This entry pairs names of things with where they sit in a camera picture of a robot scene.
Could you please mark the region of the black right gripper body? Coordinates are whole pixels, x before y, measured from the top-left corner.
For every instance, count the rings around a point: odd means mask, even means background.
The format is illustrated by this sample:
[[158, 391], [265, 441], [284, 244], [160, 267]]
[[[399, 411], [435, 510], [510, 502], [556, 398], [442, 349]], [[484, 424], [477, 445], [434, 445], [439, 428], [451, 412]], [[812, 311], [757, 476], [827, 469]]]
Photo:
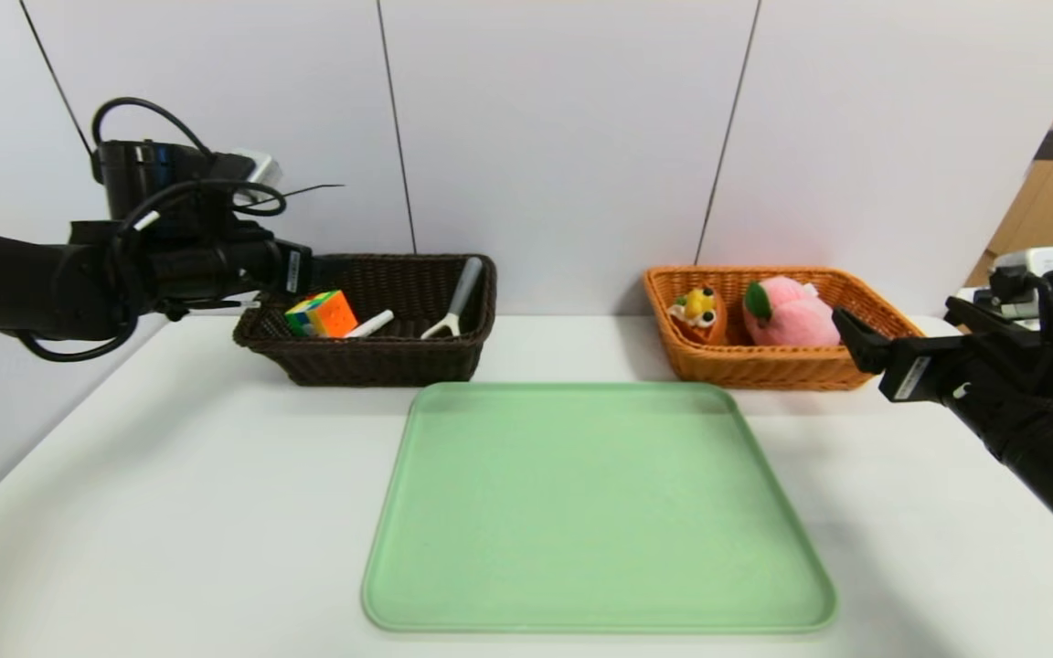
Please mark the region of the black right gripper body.
[[903, 338], [891, 345], [880, 391], [893, 403], [948, 408], [1001, 463], [1044, 442], [1042, 408], [1029, 404], [1036, 334]]

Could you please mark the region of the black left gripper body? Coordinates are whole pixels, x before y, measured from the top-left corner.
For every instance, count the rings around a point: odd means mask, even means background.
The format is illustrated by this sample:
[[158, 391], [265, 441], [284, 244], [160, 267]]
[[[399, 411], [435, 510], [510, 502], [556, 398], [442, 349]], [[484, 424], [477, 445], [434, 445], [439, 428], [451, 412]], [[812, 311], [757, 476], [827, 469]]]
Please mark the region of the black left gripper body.
[[269, 294], [304, 294], [310, 287], [313, 253], [285, 240], [235, 243], [231, 262], [239, 286]]

